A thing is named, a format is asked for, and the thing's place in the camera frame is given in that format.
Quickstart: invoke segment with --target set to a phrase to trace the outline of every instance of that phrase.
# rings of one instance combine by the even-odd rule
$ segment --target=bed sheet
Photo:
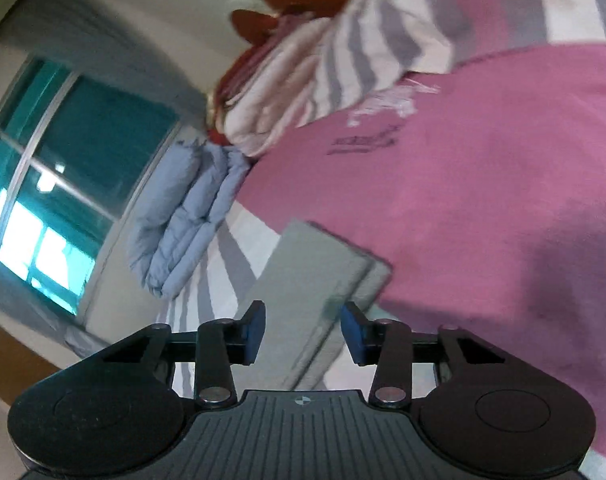
[[[413,75],[288,132],[169,307],[173,329],[233,317],[294,218],[390,262],[380,304],[414,330],[462,326],[580,391],[598,420],[584,473],[606,479],[606,47]]]

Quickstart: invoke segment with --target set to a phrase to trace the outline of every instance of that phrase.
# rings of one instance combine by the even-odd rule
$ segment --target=bright light
[[[51,173],[43,173],[36,183],[36,189],[41,193],[49,193],[54,189],[55,185],[56,177]]]

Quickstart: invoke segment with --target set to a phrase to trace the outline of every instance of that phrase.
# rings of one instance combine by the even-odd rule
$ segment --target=bed
[[[550,16],[548,40],[568,29]],[[314,222],[391,264],[384,312],[419,332],[471,330],[583,394],[598,432],[582,472],[606,479],[606,44],[497,54],[475,40],[480,54],[450,73],[411,73],[289,129],[159,321],[242,314],[285,227]],[[342,354],[319,386],[366,387],[369,373]],[[181,365],[174,388],[190,396],[192,381]]]

